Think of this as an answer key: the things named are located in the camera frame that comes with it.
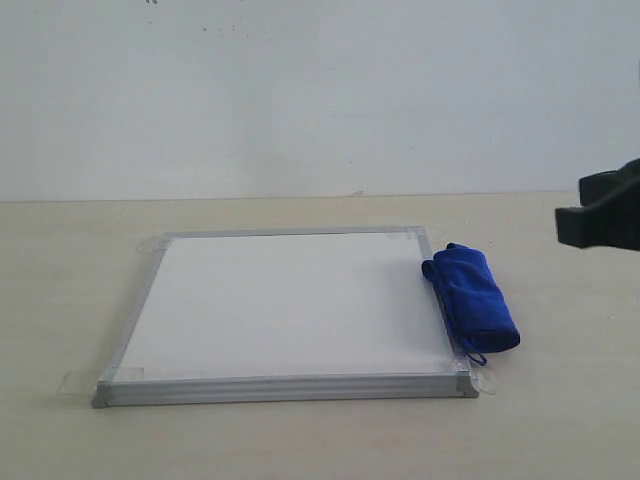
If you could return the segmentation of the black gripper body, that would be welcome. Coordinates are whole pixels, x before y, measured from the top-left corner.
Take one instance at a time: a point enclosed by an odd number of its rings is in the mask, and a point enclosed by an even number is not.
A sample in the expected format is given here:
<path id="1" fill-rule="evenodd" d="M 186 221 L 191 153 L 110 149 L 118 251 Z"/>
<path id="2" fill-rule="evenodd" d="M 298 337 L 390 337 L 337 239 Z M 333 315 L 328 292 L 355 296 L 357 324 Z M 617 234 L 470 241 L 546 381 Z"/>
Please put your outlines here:
<path id="1" fill-rule="evenodd" d="M 560 244 L 639 249 L 639 160 L 579 179 L 579 207 L 557 208 Z"/>

